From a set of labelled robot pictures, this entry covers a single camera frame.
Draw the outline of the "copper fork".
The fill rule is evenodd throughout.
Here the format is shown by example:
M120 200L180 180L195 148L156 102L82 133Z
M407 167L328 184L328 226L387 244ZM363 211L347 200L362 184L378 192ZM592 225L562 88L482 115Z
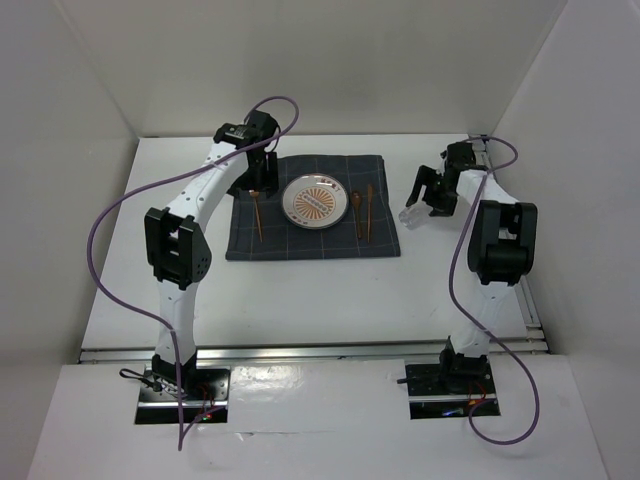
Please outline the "copper fork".
M249 195L253 201L253 206L254 206L254 213L255 213L255 222L256 222L256 228L257 228L257 232L258 232L258 237L260 241L263 241L264 237L263 237L263 227L262 227L262 219L261 219L261 211L260 211L260 205L259 205L259 197L260 197L260 193L256 190L250 190L249 191Z

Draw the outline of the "clear faceted drinking glass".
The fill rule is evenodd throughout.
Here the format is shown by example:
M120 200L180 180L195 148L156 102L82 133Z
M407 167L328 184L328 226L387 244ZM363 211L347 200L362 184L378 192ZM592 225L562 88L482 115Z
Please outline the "clear faceted drinking glass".
M432 208L426 203L419 201L405 207L398 215L400 223L408 230L416 230L429 223Z

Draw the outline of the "dark grey checked cloth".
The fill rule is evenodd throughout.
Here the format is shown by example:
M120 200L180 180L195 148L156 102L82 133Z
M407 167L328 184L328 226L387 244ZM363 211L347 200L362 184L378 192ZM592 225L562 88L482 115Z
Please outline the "dark grey checked cloth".
M393 258L401 255L395 223L389 205L384 159L379 155L297 155L278 160L280 190L271 198L260 198L263 241L255 225L253 201L242 192L233 201L228 261L330 260L352 258ZM352 208L337 225L322 230L293 225L281 208L284 188L304 174L327 174L349 192L367 196L373 184L373 226L367 242L367 201L362 202L363 237L358 240Z

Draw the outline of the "copper knife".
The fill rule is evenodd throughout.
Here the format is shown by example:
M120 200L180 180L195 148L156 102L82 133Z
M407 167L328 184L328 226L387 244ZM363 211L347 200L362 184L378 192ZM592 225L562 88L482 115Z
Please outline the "copper knife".
M375 188L373 184L367 185L367 242L371 242L373 226L373 197Z

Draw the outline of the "orange patterned plate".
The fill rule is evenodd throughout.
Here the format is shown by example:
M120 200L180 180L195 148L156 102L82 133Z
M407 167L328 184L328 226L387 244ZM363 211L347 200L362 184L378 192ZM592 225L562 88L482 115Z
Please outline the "orange patterned plate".
M295 226L322 230L339 223L349 208L345 187L325 174L306 174L292 180L282 191L281 208Z

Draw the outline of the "copper spoon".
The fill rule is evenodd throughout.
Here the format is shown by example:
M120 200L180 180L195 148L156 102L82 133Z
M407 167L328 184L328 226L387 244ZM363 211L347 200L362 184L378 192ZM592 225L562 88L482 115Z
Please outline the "copper spoon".
M360 240L363 237L362 223L361 223L361 205L362 205L362 195L359 191L353 190L350 194L351 205L354 210L354 222L356 226L356 235L357 239Z

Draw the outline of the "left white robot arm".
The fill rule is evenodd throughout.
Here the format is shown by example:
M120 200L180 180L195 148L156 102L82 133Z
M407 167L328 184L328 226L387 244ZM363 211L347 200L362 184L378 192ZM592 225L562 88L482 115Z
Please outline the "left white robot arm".
M219 165L215 156L209 158L211 169L196 175L164 209L151 208L145 215L147 260L157 280L160 317L168 323L159 333L152 372L176 399L189 397L197 387L195 299L212 259L206 226L227 194L277 193L277 155L260 143L279 131L277 121L262 111L249 113L241 124L224 124L213 137L213 154L252 149Z

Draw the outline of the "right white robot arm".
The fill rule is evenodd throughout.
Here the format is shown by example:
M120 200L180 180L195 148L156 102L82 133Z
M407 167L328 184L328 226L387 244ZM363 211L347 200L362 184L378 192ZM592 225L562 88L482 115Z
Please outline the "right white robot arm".
M436 369L440 387L459 392L488 372L490 341L502 304L534 263L538 210L496 182L494 173L476 159L470 141L448 145L441 158L437 168L418 169L399 220L413 230L433 218L453 216L460 200L470 206L449 276L454 276L466 247L476 285L469 305L454 302L468 323L448 337Z

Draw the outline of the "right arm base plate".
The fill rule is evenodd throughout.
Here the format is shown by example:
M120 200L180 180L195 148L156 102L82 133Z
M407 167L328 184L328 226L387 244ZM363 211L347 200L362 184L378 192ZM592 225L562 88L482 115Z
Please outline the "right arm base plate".
M474 407L477 417L501 415L490 367L476 379L442 380L438 364L409 363L397 383L407 387L412 420L466 418Z

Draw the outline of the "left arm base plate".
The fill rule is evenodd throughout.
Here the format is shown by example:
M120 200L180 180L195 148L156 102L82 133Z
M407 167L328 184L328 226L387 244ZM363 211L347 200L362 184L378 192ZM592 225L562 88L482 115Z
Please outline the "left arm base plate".
M155 371L145 366L142 371L119 370L119 376L140 384L135 423L137 425L178 424L178 397L182 396L184 424L223 424L228 420L229 368L191 368L182 373L181 386L175 369Z

